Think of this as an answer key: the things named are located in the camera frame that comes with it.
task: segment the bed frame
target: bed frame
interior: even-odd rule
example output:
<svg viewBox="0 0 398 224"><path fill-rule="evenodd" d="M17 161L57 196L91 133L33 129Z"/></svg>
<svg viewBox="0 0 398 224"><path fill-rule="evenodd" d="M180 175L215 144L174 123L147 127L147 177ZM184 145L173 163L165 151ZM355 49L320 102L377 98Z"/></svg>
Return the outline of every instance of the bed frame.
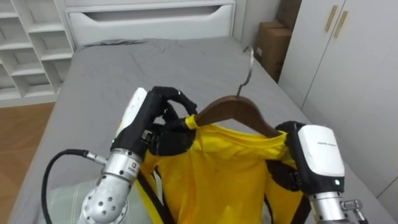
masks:
<svg viewBox="0 0 398 224"><path fill-rule="evenodd" d="M69 7L74 48L109 39L200 39L242 36L246 1L203 0Z"/></svg>

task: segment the wooden floor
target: wooden floor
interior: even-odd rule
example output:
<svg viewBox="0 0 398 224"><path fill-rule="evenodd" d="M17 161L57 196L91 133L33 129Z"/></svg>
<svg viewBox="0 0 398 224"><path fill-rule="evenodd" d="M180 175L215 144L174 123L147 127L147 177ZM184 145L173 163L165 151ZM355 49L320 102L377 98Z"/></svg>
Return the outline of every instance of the wooden floor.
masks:
<svg viewBox="0 0 398 224"><path fill-rule="evenodd" d="M53 103L0 108L0 223L7 223Z"/></svg>

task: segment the wooden hanger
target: wooden hanger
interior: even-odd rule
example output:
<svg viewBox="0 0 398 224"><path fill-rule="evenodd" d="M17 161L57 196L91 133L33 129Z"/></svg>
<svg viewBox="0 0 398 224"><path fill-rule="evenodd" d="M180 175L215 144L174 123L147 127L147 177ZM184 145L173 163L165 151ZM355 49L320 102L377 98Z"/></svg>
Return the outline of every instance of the wooden hanger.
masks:
<svg viewBox="0 0 398 224"><path fill-rule="evenodd" d="M247 51L247 49L251 51L250 69L246 81L239 86L238 93L235 96L224 96L210 103L203 111L195 116L195 121L198 126L204 126L234 119L260 134L274 138L281 135L281 133L264 121L259 108L251 100L240 96L242 87L249 83L254 61L253 49L246 47L243 52Z"/></svg>

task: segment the black cable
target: black cable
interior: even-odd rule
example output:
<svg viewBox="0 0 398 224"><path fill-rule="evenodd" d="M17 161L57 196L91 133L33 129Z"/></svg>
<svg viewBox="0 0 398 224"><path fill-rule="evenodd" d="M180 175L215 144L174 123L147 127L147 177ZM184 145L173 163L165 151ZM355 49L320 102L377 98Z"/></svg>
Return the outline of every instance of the black cable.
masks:
<svg viewBox="0 0 398 224"><path fill-rule="evenodd" d="M55 161L59 159L63 155L75 155L75 156L82 156L86 157L88 154L88 150L82 150L82 149L66 149L62 152L59 152L57 155L55 155L49 164L47 165L47 168L45 169L44 176L43 176L43 182L42 182L42 210L43 210L43 215L44 215L44 220L46 224L52 224L51 218L49 215L49 210L47 208L47 183L49 181L49 175L52 166L54 165Z"/></svg>
<svg viewBox="0 0 398 224"><path fill-rule="evenodd" d="M365 219L365 220L358 220L358 223L359 223L359 224L369 224L369 222L368 222L367 219Z"/></svg>

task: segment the gold door handle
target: gold door handle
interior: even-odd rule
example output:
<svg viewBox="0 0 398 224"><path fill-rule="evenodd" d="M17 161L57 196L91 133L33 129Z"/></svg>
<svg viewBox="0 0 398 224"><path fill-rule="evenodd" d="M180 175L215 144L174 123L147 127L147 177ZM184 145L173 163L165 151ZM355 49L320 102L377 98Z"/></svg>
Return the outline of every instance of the gold door handle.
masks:
<svg viewBox="0 0 398 224"><path fill-rule="evenodd" d="M325 32L328 32L328 31L329 31L331 22L333 21L333 18L335 17L336 11L337 11L337 5L334 5L334 6L332 7L331 11L330 11L330 15L329 15L329 18L328 18L328 22L326 23Z"/></svg>
<svg viewBox="0 0 398 224"><path fill-rule="evenodd" d="M343 27L344 21L346 20L348 11L343 11L340 21L338 21L335 34L333 35L335 39L337 39L338 35L340 34L341 28Z"/></svg>

